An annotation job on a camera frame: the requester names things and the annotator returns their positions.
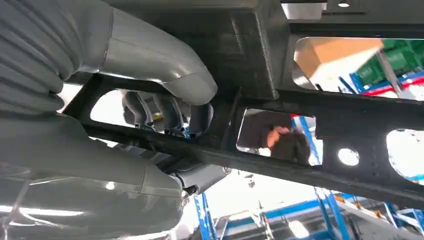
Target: exhaust pipe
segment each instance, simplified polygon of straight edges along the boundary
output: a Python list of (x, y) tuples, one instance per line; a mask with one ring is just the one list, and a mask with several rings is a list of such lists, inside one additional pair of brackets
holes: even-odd
[[(89, 139), (79, 122), (56, 113), (64, 104), (57, 94), (82, 71), (155, 81), (203, 105), (217, 86), (196, 53), (100, 0), (0, 0), (0, 10), (1, 168), (25, 169), (19, 176), (32, 180), (70, 176), (131, 186), (128, 201), (166, 200), (159, 227), (172, 228), (181, 216), (181, 183), (148, 160)], [(143, 224), (140, 234), (160, 231)]]

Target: black metal frame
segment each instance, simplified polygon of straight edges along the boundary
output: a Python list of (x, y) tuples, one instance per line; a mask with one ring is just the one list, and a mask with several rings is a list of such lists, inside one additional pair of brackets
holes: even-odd
[(282, 4), (323, 4), (327, 0), (280, 0)]
[[(420, 29), (394, 31), (382, 24), (353, 24), (350, 34), (344, 30), (349, 27), (330, 23), (298, 22), (291, 23), (290, 28), (294, 36), (419, 38), (424, 33)], [(170, 94), (154, 82), (96, 74), (63, 113), (78, 119), (92, 137), (424, 209), (424, 186), (406, 180), (392, 168), (386, 145), (386, 136), (392, 130), (424, 130), (422, 102), (306, 89), (278, 90), (279, 99), (259, 100), (244, 98), (241, 91), (235, 89), (219, 92), (212, 100), (214, 116), (204, 135), (183, 139), (92, 120), (90, 112), (96, 102), (115, 89)], [(304, 166), (238, 151), (237, 137), (248, 108), (315, 116), (316, 135), (324, 141), (322, 165)], [(337, 156), (341, 148), (356, 150), (359, 164), (347, 166), (341, 163)]]

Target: green container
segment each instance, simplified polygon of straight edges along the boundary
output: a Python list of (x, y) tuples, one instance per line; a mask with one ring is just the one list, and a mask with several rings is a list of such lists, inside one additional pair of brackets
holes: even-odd
[(397, 76), (414, 72), (420, 67), (418, 58), (408, 46), (385, 51), (385, 54)]
[[(424, 66), (424, 40), (383, 39), (384, 52), (397, 76), (421, 71)], [(377, 56), (358, 69), (362, 84), (377, 84), (386, 79)]]
[(359, 80), (362, 82), (363, 86), (379, 83), (386, 78), (376, 56), (371, 58), (366, 64), (360, 67), (356, 74), (358, 75)]
[(407, 45), (407, 41), (403, 39), (383, 39), (382, 42), (385, 50), (405, 47)]

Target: metal rod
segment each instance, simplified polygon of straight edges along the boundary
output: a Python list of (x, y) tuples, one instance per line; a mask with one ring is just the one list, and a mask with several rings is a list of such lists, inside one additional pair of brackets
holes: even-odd
[(389, 62), (386, 54), (381, 50), (376, 54), (378, 61), (381, 64), (381, 67), (384, 71), (385, 77), (387, 78), (390, 85), (393, 87), (394, 92), (400, 98), (402, 95), (402, 91), (404, 90), (404, 86), (399, 82), (398, 77), (393, 71), (392, 65)]
[(414, 209), (412, 212), (413, 212), (413, 215), (415, 216), (415, 219), (418, 222), (419, 229), (421, 230), (421, 234), (424, 235), (424, 213), (423, 213), (423, 211), (421, 211), (419, 209)]
[(349, 90), (349, 92), (351, 94), (357, 94), (357, 92), (349, 85), (349, 83), (347, 83), (343, 77), (339, 76), (338, 79), (340, 80), (340, 82)]
[(390, 219), (393, 226), (397, 229), (402, 227), (402, 222), (398, 218), (398, 214), (396, 213), (395, 206), (389, 202), (385, 202), (384, 206), (386, 209), (387, 216)]
[(209, 211), (208, 199), (206, 198), (206, 194), (202, 192), (201, 199), (203, 201), (203, 208), (205, 212), (205, 218), (207, 219), (207, 226), (209, 228), (210, 236), (212, 240), (217, 240), (217, 230), (215, 229), (215, 223), (211, 216), (211, 212)]
[(356, 88), (356, 91), (360, 94), (360, 93), (362, 93), (362, 92), (364, 92), (365, 91), (365, 88), (364, 88), (364, 86), (362, 86), (362, 83), (361, 83), (361, 81), (359, 80), (359, 76), (358, 76), (358, 74), (356, 74), (356, 73), (351, 73), (351, 74), (349, 74), (349, 76), (350, 76), (350, 79), (352, 80), (352, 82), (353, 82), (353, 85), (355, 86), (355, 88)]
[(194, 196), (194, 204), (196, 205), (196, 209), (197, 209), (201, 239), (210, 240), (211, 233), (209, 232), (209, 228), (208, 228), (208, 221), (206, 218), (205, 208), (204, 208), (204, 205), (199, 202), (198, 197), (199, 196)]
[(312, 150), (313, 155), (316, 158), (318, 164), (321, 164), (320, 156), (318, 155), (317, 148), (314, 143), (314, 139), (312, 138), (311, 131), (309, 131), (308, 123), (304, 116), (299, 116), (300, 123), (302, 125), (303, 133), (305, 134), (307, 141), (309, 142), (310, 149)]
[(349, 235), (349, 231), (345, 220), (343, 219), (342, 213), (340, 212), (339, 206), (337, 205), (336, 198), (332, 193), (330, 193), (326, 199), (330, 209), (332, 210), (332, 213), (334, 214), (335, 221), (337, 222), (338, 230), (341, 233), (341, 240), (350, 240), (351, 237)]
[(321, 209), (322, 216), (324, 218), (324, 222), (325, 222), (325, 225), (327, 227), (327, 230), (332, 232), (333, 231), (333, 225), (330, 221), (329, 213), (327, 212), (326, 206), (324, 205), (323, 200), (320, 198), (320, 196), (317, 192), (317, 188), (314, 187), (314, 190), (315, 190), (316, 199), (318, 200), (319, 208)]

